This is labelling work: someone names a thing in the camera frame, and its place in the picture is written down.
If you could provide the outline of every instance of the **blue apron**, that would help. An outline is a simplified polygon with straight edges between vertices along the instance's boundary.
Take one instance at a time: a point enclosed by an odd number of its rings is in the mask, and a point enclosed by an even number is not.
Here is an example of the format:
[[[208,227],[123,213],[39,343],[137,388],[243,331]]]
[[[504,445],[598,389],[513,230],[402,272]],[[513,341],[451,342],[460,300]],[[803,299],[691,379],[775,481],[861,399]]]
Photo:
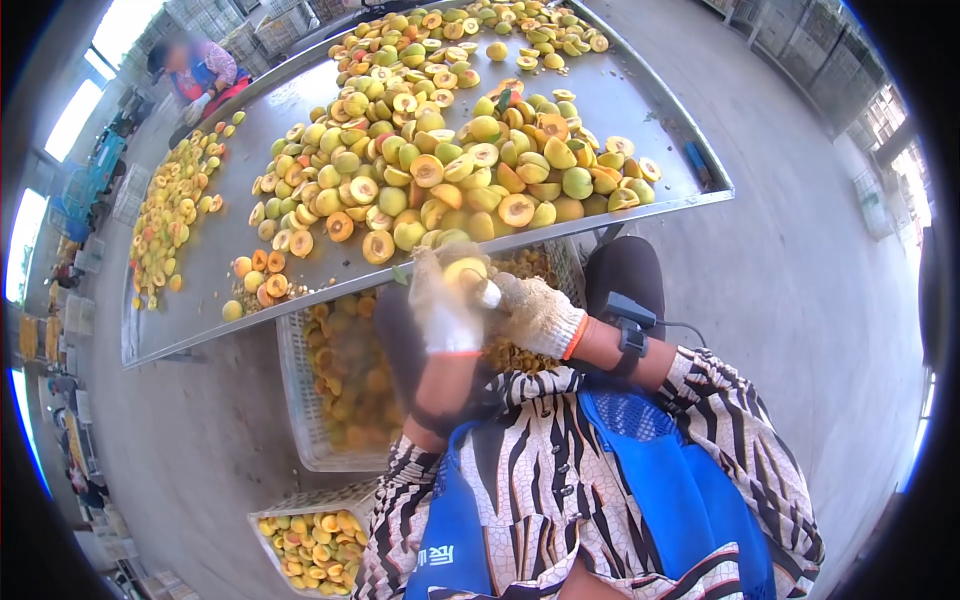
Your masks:
[[[713,459],[685,444],[676,424],[636,387],[599,373],[577,391],[604,450],[615,452],[660,557],[663,575],[681,579],[717,548],[736,541],[740,584],[751,600],[777,590],[767,540],[743,496]],[[477,421],[450,436],[430,503],[430,517],[405,598],[428,588],[491,594],[487,547],[457,444]]]
[[[190,74],[193,75],[193,79],[194,81],[197,82],[197,85],[200,86],[200,89],[206,91],[211,85],[213,85],[213,82],[217,81],[216,73],[211,71],[206,66],[206,62],[204,62],[204,58],[199,54],[197,54],[196,51],[193,51],[193,50],[190,51],[190,58],[188,59],[188,62],[190,64]],[[232,82],[228,82],[229,85],[225,87],[224,90],[230,89],[231,86],[236,85],[236,83],[242,80],[244,77],[249,77],[249,76],[250,74],[247,73],[247,71],[244,70],[243,67],[237,64],[237,76]],[[183,90],[180,89],[180,84],[177,81],[177,73],[170,74],[170,81],[173,82],[174,90],[177,92],[177,94],[184,101],[188,103],[191,102],[190,99],[187,98],[186,95],[183,93]]]
[[[457,427],[450,435],[430,501],[417,567],[407,580],[404,598],[425,600],[432,587],[491,593],[487,543],[473,489],[460,472],[457,444],[480,421]]]

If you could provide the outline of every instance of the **blue vehicle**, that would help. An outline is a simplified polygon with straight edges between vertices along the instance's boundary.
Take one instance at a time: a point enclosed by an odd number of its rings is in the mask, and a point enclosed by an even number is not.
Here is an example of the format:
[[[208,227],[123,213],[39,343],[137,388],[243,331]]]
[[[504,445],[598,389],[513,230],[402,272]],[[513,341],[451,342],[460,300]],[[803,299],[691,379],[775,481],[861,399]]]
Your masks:
[[[50,199],[47,223],[70,241],[85,242],[110,212],[109,202],[99,196],[109,194],[113,179],[126,174],[127,165],[120,160],[126,148],[124,138],[104,129],[86,165],[64,162],[61,181],[54,185],[60,192]]]

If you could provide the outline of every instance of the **crate of peach halves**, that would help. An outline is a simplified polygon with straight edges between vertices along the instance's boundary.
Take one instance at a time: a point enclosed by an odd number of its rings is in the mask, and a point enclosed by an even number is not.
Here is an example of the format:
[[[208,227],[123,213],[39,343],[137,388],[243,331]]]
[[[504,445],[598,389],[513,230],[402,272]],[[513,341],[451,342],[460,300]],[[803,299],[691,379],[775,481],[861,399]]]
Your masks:
[[[580,257],[568,237],[491,257],[501,271],[542,276],[586,307]],[[373,331],[375,290],[276,320],[280,372],[303,465],[315,471],[380,472],[400,433],[386,356]],[[535,372],[559,363],[488,336],[483,359],[497,372]]]
[[[336,490],[297,493],[247,517],[277,572],[296,593],[340,599],[353,579],[371,530],[376,480]]]

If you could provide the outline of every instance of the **stainless steel table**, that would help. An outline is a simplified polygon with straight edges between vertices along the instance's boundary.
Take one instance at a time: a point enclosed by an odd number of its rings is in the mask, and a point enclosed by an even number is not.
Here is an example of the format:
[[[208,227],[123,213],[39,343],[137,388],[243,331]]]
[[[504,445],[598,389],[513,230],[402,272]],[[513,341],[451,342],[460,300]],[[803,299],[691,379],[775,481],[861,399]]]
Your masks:
[[[460,6],[463,2],[446,1],[426,8]],[[551,98],[551,91],[555,88],[570,89],[577,96],[575,104],[584,125],[601,142],[610,135],[626,136],[636,144],[636,156],[648,156],[660,166],[663,178],[655,186],[657,201],[492,240],[481,246],[487,252],[524,247],[545,239],[601,228],[607,229],[606,237],[609,238],[619,226],[635,219],[733,197],[733,185],[720,161],[660,77],[596,14],[576,0],[567,0],[564,6],[573,8],[586,21],[594,23],[610,40],[610,51],[567,58],[568,77],[551,70],[540,72],[539,69],[534,75],[533,71],[521,71],[514,62],[517,49],[529,45],[519,32],[498,36],[483,28],[474,36],[465,36],[458,41],[480,44],[470,62],[480,74],[481,83],[474,88],[456,90],[454,105],[444,110],[446,126],[459,129],[469,120],[476,100],[504,78],[520,77],[525,83],[524,95],[540,93]],[[334,23],[324,30],[331,31],[336,27]],[[386,264],[374,266],[361,253],[362,234],[354,234],[346,243],[335,244],[321,234],[323,221],[319,221],[311,229],[314,250],[306,259],[291,257],[284,272],[290,281],[316,290],[314,293],[232,323],[224,323],[221,316],[224,302],[232,298],[230,286],[237,281],[230,261],[237,256],[250,256],[257,248],[270,250],[269,244],[261,242],[255,229],[247,224],[253,205],[258,200],[266,200],[266,196],[255,198],[251,195],[253,180],[263,174],[271,161],[270,146],[274,140],[282,137],[295,123],[308,121],[307,114],[312,107],[325,107],[337,94],[336,63],[327,58],[326,51],[340,41],[339,34],[337,32],[337,35],[266,73],[200,125],[204,131],[211,131],[217,121],[228,120],[236,110],[243,109],[247,113],[246,120],[227,140],[228,151],[223,164],[206,190],[209,194],[222,194],[226,204],[219,213],[201,215],[198,227],[191,228],[190,241],[178,253],[183,289],[179,293],[164,290],[158,311],[133,310],[132,270],[127,272],[121,315],[124,368],[137,367],[231,331],[383,283],[392,278],[392,266],[410,272],[411,263],[406,252],[398,252]],[[493,41],[507,44],[507,60],[493,62],[487,59],[484,48]],[[708,173],[707,184],[698,176],[684,152],[687,141],[692,142],[703,158]]]

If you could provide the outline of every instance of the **gloved hand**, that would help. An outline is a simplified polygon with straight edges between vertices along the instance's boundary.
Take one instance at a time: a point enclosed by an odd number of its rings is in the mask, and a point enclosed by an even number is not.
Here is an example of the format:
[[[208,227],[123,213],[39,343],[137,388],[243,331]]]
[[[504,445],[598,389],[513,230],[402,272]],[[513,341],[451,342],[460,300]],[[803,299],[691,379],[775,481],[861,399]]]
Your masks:
[[[410,307],[423,332],[427,354],[479,354],[483,346],[483,318],[468,306],[463,294],[444,283],[444,267],[468,256],[490,264],[473,243],[447,244],[434,251],[423,246],[413,250],[414,277],[410,284]]]
[[[587,326],[587,312],[570,303],[563,292],[540,277],[517,279],[509,273],[493,278],[503,300],[500,306],[510,317],[500,324],[500,334],[517,346],[567,359],[580,342]]]
[[[196,125],[200,122],[200,117],[204,115],[204,108],[206,105],[210,104],[210,94],[204,92],[200,95],[200,98],[193,101],[193,103],[186,108],[186,112],[183,114],[183,120],[186,121],[187,125]]]

